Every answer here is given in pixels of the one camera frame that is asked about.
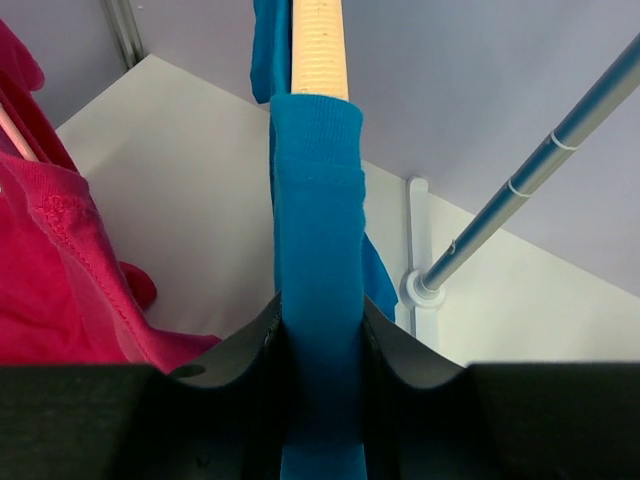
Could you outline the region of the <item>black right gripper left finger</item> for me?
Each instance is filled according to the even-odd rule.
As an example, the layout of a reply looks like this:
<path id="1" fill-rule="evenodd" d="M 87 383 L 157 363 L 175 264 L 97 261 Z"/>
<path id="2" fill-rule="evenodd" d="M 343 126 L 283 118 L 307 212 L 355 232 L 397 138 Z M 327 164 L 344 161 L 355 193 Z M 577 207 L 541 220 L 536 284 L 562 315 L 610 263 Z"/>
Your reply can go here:
<path id="1" fill-rule="evenodd" d="M 164 374 L 142 364 L 1 370 L 5 479 L 276 479 L 285 339 L 271 300 Z"/>

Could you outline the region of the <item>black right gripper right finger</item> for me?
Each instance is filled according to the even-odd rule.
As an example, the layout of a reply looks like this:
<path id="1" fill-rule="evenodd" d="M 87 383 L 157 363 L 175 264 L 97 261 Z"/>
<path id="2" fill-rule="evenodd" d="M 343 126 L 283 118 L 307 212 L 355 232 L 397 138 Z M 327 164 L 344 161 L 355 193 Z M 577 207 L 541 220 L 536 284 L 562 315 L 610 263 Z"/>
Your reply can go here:
<path id="1" fill-rule="evenodd" d="M 466 367 L 367 303 L 363 423 L 371 479 L 635 479 L 639 367 Z"/>

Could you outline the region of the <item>blue t shirt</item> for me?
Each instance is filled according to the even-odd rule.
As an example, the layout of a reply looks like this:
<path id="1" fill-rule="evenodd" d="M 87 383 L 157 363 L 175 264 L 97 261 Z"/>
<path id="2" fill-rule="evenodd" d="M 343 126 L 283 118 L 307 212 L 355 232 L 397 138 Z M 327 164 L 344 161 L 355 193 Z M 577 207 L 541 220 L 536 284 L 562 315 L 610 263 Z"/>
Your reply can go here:
<path id="1" fill-rule="evenodd" d="M 270 108 L 274 281 L 297 388 L 284 479 L 363 479 L 364 304 L 393 316 L 393 282 L 365 232 L 363 116 L 345 100 L 291 90 L 291 5 L 257 1 L 250 80 Z"/>

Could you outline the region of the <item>beige plastic hanger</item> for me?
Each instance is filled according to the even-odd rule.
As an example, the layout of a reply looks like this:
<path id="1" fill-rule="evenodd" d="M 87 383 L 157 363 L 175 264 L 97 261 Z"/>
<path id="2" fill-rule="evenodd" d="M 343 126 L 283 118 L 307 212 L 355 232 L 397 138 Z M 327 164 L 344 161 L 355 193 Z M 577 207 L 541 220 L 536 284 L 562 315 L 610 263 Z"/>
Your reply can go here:
<path id="1" fill-rule="evenodd" d="M 291 92 L 349 100 L 341 0 L 294 0 Z"/>

